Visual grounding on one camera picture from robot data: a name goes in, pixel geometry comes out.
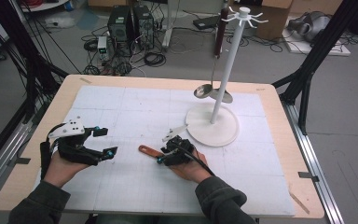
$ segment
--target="person's hand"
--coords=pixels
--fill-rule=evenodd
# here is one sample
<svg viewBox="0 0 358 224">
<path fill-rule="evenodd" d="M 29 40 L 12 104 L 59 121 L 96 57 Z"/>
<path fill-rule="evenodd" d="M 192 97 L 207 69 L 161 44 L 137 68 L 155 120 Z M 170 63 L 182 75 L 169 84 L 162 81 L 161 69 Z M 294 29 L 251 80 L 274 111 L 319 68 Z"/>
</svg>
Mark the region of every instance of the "person's hand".
<svg viewBox="0 0 358 224">
<path fill-rule="evenodd" d="M 205 155 L 198 152 L 195 148 L 193 150 L 193 155 L 202 160 L 206 165 L 208 162 L 206 161 Z M 188 163 L 182 163 L 179 165 L 170 166 L 170 168 L 180 177 L 186 180 L 191 180 L 196 183 L 200 183 L 202 180 L 211 176 L 198 162 L 190 161 Z"/>
<path fill-rule="evenodd" d="M 59 152 L 56 151 L 51 157 L 48 171 L 43 180 L 58 188 L 62 188 L 75 174 L 87 167 L 89 167 L 87 164 L 74 163 L 61 158 Z"/>
</svg>

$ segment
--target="gray floor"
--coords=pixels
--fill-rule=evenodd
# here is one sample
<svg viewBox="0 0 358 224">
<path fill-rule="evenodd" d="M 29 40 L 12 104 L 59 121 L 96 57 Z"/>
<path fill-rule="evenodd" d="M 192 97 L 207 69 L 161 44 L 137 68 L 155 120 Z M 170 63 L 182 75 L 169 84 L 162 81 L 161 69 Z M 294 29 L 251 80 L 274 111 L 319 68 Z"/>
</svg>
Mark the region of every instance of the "gray floor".
<svg viewBox="0 0 358 224">
<path fill-rule="evenodd" d="M 72 13 L 77 26 L 54 32 L 52 36 L 79 70 L 83 70 L 87 64 L 87 52 L 83 50 L 84 42 L 80 37 L 104 26 L 106 20 L 90 15 L 84 8 Z M 191 16 L 179 18 L 175 26 L 191 27 L 193 19 Z M 178 44 L 166 53 L 166 64 L 157 68 L 144 66 L 141 69 L 145 73 L 133 70 L 129 76 L 209 80 L 213 65 L 213 37 L 186 30 L 175 30 L 173 36 L 172 43 Z M 70 73 L 77 73 L 52 41 L 45 40 L 53 62 Z M 241 47 L 230 81 L 272 83 L 295 72 L 306 56 L 289 53 L 284 44 L 280 46 L 282 52 L 274 52 L 268 46 L 252 41 Z M 222 76 L 229 47 L 228 43 L 223 46 L 222 57 L 216 65 L 216 79 Z M 310 90 L 307 128 L 343 219 L 352 224 L 358 223 L 358 45 L 348 45 L 347 48 L 350 57 L 328 56 L 317 70 Z M 22 103 L 23 94 L 24 88 L 12 62 L 0 62 L 0 132 Z M 9 172 L 10 168 L 7 168 L 1 177 L 0 188 Z M 0 212 L 0 223 L 7 222 L 7 215 L 8 212 Z M 64 214 L 62 223 L 84 223 L 86 218 L 87 215 Z M 262 219 L 261 223 L 320 224 L 327 221 L 324 218 Z"/>
</svg>

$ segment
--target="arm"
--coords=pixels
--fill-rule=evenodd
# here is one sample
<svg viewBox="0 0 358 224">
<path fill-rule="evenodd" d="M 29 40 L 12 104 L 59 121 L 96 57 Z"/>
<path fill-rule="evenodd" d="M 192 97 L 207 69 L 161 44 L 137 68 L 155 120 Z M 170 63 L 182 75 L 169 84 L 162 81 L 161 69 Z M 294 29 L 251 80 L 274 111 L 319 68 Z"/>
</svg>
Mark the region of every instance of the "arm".
<svg viewBox="0 0 358 224">
<path fill-rule="evenodd" d="M 66 161 L 55 152 L 45 178 L 10 212 L 8 223 L 58 223 L 71 196 L 61 188 L 86 167 L 86 164 Z"/>
<path fill-rule="evenodd" d="M 212 223 L 250 224 L 255 221 L 241 210 L 246 195 L 217 176 L 204 179 L 196 188 L 202 212 Z"/>
<path fill-rule="evenodd" d="M 193 155 L 208 164 L 202 153 L 194 150 Z M 191 161 L 171 168 L 182 173 L 186 179 L 199 184 L 196 188 L 196 195 L 202 212 L 212 223 L 255 223 L 241 210 L 241 206 L 246 203 L 246 195 L 232 188 L 219 177 L 211 176 L 197 162 Z"/>
</svg>

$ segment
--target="white pole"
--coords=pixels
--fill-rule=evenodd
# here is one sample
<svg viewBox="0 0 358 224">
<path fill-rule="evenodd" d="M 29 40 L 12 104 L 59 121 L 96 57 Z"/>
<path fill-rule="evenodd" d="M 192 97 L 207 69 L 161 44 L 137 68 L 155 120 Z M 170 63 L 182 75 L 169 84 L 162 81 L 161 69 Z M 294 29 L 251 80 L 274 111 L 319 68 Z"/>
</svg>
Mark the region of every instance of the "white pole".
<svg viewBox="0 0 358 224">
<path fill-rule="evenodd" d="M 240 18 L 246 18 L 250 9 L 247 7 L 240 8 Z M 226 91 L 226 85 L 229 79 L 229 75 L 231 74 L 232 65 L 234 64 L 235 55 L 237 54 L 238 46 L 240 45 L 243 28 L 245 26 L 245 21 L 239 21 L 237 28 L 234 32 L 234 37 L 232 39 L 231 48 L 229 50 L 227 63 L 224 71 L 224 75 L 222 78 L 222 82 L 220 83 L 219 92 L 217 94 L 216 103 L 214 104 L 214 109 L 212 113 L 211 123 L 214 124 L 216 122 L 217 114 L 219 113 L 220 105 L 222 104 L 223 95 Z"/>
</svg>

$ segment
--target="person's left hand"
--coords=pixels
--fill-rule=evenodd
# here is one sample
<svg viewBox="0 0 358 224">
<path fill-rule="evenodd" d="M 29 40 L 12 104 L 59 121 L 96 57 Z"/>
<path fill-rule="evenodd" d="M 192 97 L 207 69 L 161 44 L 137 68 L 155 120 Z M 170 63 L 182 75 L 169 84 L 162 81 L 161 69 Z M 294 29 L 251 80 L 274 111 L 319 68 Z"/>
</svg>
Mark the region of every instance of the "person's left hand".
<svg viewBox="0 0 358 224">
<path fill-rule="evenodd" d="M 75 174 L 87 167 L 89 167 L 87 164 L 75 163 L 61 158 L 59 152 L 56 151 L 51 157 L 48 171 L 43 180 L 58 188 L 62 188 Z"/>
</svg>

